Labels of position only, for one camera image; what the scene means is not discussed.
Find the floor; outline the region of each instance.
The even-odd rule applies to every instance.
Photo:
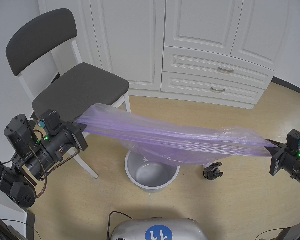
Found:
[[[252,110],[130,96],[132,113],[141,116],[214,129],[238,125],[280,142],[292,128],[300,129],[299,102],[299,93],[275,83]],[[149,194],[126,176],[127,149],[118,140],[93,134],[86,140],[89,148],[80,156],[99,177],[94,179],[73,160],[49,175],[46,192],[30,208],[42,240],[105,240],[111,211],[134,219],[192,218],[212,240],[254,240],[263,231],[300,222],[300,183],[284,170],[271,176],[270,158],[222,159],[224,174],[214,181],[203,178],[202,166],[182,166],[171,185]],[[113,215],[111,230],[123,220]],[[260,237],[274,238],[278,232]]]

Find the chair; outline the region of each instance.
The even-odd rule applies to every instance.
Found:
[[[20,80],[36,116],[48,109],[57,110],[64,121],[74,121],[95,103],[119,107],[130,112],[128,81],[81,60],[75,37],[72,12],[61,8],[44,13],[21,27],[6,47],[10,68]],[[70,40],[77,65],[50,84],[36,98],[27,86],[22,71],[39,57]],[[98,175],[77,155],[74,159],[93,177]]]

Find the chair backrest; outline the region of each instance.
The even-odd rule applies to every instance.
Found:
[[[39,57],[77,36],[74,16],[69,9],[46,12],[21,27],[6,47],[6,57],[15,76]]]

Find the metal handle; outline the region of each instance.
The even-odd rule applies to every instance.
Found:
[[[218,89],[214,89],[213,87],[211,87],[210,90],[214,90],[214,91],[217,91],[217,92],[225,92],[225,89],[223,89],[223,90],[218,90]]]
[[[233,73],[233,69],[231,70],[228,70],[228,69],[224,69],[224,68],[221,68],[221,67],[218,67],[219,70],[222,70],[224,72],[228,72],[228,73]]]

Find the cabinet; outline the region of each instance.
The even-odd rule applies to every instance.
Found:
[[[293,9],[290,0],[38,1],[41,13],[71,9],[83,60],[127,79],[130,95],[249,109],[274,75]],[[52,51],[59,71],[70,65],[62,48]]]
[[[230,55],[243,0],[167,0],[165,46]]]

